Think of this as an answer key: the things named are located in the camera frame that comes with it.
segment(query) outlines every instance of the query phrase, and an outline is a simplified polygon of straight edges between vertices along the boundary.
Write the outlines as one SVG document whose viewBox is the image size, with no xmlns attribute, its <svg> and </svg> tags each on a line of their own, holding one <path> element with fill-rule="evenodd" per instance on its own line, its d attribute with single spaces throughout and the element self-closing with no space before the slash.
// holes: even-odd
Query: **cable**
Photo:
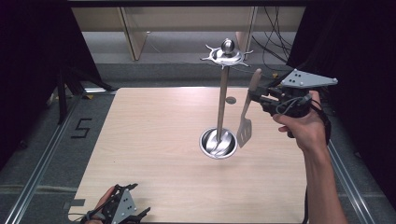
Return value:
<svg viewBox="0 0 396 224">
<path fill-rule="evenodd" d="M 77 222 L 77 221 L 79 221 L 80 219 L 83 219 L 84 217 L 85 217 L 85 215 L 82 216 L 82 217 L 78 217 L 78 218 L 74 219 L 73 222 Z"/>
<path fill-rule="evenodd" d="M 266 8 L 266 7 L 264 7 L 264 10 L 265 10 L 265 13 L 267 14 L 267 18 L 268 18 L 268 20 L 270 21 L 272 28 L 273 28 L 273 30 L 272 30 L 270 36 L 272 36 L 272 33 L 276 33 L 276 35 L 277 35 L 277 37 L 279 38 L 279 41 L 280 41 L 280 43 L 281 43 L 281 45 L 282 45 L 281 48 L 282 48 L 283 52 L 285 53 L 286 58 L 289 58 L 289 53 L 285 50 L 286 46 L 285 46 L 284 43 L 283 43 L 283 41 L 284 41 L 285 39 L 281 36 L 280 31 L 279 31 L 279 19 L 278 19 L 279 7 L 276 7 L 276 20 L 275 20 L 275 22 L 273 22 L 273 21 L 271 20 L 271 17 L 270 17 L 270 15 L 268 14 L 268 11 L 267 11 L 267 8 Z"/>
<path fill-rule="evenodd" d="M 316 104 L 319 106 L 319 109 L 320 109 L 320 110 L 323 110 L 322 107 L 321 107 L 321 104 L 320 104 L 318 101 L 316 101 L 316 100 L 314 100 L 314 99 L 311 99 L 311 101 L 314 102 L 314 103 L 316 103 Z"/>
<path fill-rule="evenodd" d="M 274 57 L 278 58 L 280 61 L 282 61 L 283 63 L 286 63 L 287 61 L 285 59 L 283 59 L 282 57 L 280 57 L 279 55 L 277 55 L 275 52 L 271 51 L 270 49 L 268 49 L 267 47 L 265 47 L 263 44 L 261 44 L 255 37 L 254 35 L 251 37 L 262 49 L 268 51 L 270 54 L 272 54 Z"/>
<path fill-rule="evenodd" d="M 280 46 L 280 45 L 278 45 L 276 42 L 274 42 L 274 41 L 271 39 L 271 37 L 268 36 L 268 34 L 267 34 L 266 32 L 264 32 L 264 35 L 265 35 L 265 37 L 267 37 L 267 39 L 270 40 L 270 42 L 271 42 L 273 45 L 275 45 L 275 46 L 277 46 L 277 47 L 279 47 L 279 48 L 283 48 L 282 46 Z"/>
<path fill-rule="evenodd" d="M 280 105 L 277 105 L 277 106 L 276 106 L 276 113 L 277 113 L 277 114 L 282 114 L 282 115 L 288 113 L 288 111 L 289 111 L 297 102 L 302 101 L 303 99 L 304 99 L 304 97 L 299 96 L 299 97 L 295 97 L 295 98 L 289 99 L 288 101 L 285 101 L 285 102 L 283 102 L 283 103 L 280 104 Z M 288 105 L 288 107 L 286 107 L 285 111 L 279 112 L 279 108 L 280 108 L 282 105 L 287 105 L 288 103 L 290 103 L 290 104 Z"/>
<path fill-rule="evenodd" d="M 69 213 L 69 214 L 67 214 L 67 215 L 69 215 L 69 216 L 85 216 L 85 215 L 87 215 L 87 214 L 82 214 L 82 213 Z"/>
</svg>

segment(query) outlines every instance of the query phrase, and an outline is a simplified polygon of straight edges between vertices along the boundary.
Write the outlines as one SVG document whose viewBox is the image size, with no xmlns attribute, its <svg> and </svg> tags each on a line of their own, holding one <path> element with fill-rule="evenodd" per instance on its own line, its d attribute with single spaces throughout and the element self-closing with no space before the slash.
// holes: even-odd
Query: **stainless steel bowl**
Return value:
<svg viewBox="0 0 396 224">
<path fill-rule="evenodd" d="M 231 157 L 238 146 L 235 135 L 227 129 L 222 129 L 220 139 L 218 142 L 217 128 L 210 128 L 201 135 L 199 146 L 206 156 L 212 159 Z"/>
</svg>

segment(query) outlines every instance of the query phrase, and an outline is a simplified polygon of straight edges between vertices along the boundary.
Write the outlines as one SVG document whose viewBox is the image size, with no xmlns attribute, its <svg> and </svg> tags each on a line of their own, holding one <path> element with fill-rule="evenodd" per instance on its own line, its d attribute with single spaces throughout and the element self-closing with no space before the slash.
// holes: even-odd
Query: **human arm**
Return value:
<svg viewBox="0 0 396 224">
<path fill-rule="evenodd" d="M 110 198 L 111 192 L 113 192 L 113 190 L 114 190 L 114 186 L 107 190 L 107 192 L 102 196 L 102 198 L 99 200 L 99 202 L 95 206 L 95 209 L 98 208 L 99 206 L 101 206 L 103 203 L 105 203 Z M 102 221 L 100 220 L 100 218 L 96 217 L 95 215 L 93 215 L 93 218 L 96 218 L 96 219 L 86 221 L 85 224 L 102 224 Z"/>
<path fill-rule="evenodd" d="M 310 93 L 312 99 L 320 103 L 318 93 Z M 318 113 L 310 109 L 303 118 L 294 119 L 276 114 L 273 119 L 284 125 L 279 128 L 280 132 L 293 133 L 298 147 L 304 154 L 310 223 L 347 223 L 335 187 L 325 128 Z"/>
</svg>

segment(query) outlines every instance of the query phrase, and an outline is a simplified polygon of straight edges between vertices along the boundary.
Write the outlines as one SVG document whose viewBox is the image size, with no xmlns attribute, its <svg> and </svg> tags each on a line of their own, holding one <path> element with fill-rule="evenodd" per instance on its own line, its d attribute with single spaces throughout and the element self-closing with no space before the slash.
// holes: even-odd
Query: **metal stand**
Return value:
<svg viewBox="0 0 396 224">
<path fill-rule="evenodd" d="M 211 49 L 209 57 L 202 60 L 210 60 L 221 65 L 221 82 L 219 94 L 219 113 L 218 126 L 206 130 L 200 138 L 200 148 L 206 156 L 212 159 L 225 159 L 232 156 L 237 148 L 236 137 L 229 130 L 223 128 L 225 100 L 227 97 L 227 82 L 230 73 L 230 66 L 236 64 L 243 64 L 246 53 L 241 53 L 239 50 L 234 50 L 234 42 L 230 39 L 225 39 L 221 44 L 221 48 Z"/>
</svg>

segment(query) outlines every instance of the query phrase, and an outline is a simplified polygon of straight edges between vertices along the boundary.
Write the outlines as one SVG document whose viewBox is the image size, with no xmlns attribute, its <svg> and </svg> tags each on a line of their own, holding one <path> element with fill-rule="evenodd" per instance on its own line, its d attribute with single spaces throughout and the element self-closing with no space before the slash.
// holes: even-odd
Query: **aluminum rail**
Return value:
<svg viewBox="0 0 396 224">
<path fill-rule="evenodd" d="M 369 211 L 366 201 L 364 201 L 361 193 L 359 192 L 358 188 L 356 187 L 355 183 L 353 182 L 347 168 L 345 167 L 344 163 L 341 160 L 337 150 L 335 149 L 332 140 L 329 143 L 329 151 L 330 156 L 332 157 L 332 167 L 337 174 L 341 185 L 343 186 L 344 190 L 346 191 L 346 195 L 349 198 L 350 202 L 352 203 L 353 208 L 355 209 L 356 214 L 358 215 L 359 220 L 361 223 L 366 224 L 374 224 L 374 218 Z"/>
<path fill-rule="evenodd" d="M 72 99 L 72 102 L 69 105 L 69 113 L 67 113 L 67 116 L 65 117 L 64 121 L 58 125 L 54 134 L 49 140 L 49 143 L 46 149 L 44 150 L 43 155 L 41 156 L 37 166 L 35 167 L 26 185 L 24 186 L 18 200 L 12 206 L 8 214 L 8 217 L 6 219 L 6 224 L 14 224 L 21 222 L 21 219 L 27 209 L 27 206 L 29 205 L 30 201 L 32 201 L 38 183 L 40 182 L 43 174 L 46 172 L 47 167 L 52 159 L 52 156 L 55 153 L 57 146 L 62 140 L 64 131 L 69 124 L 71 115 L 73 114 L 80 99 L 81 96 L 75 96 L 74 99 Z"/>
</svg>

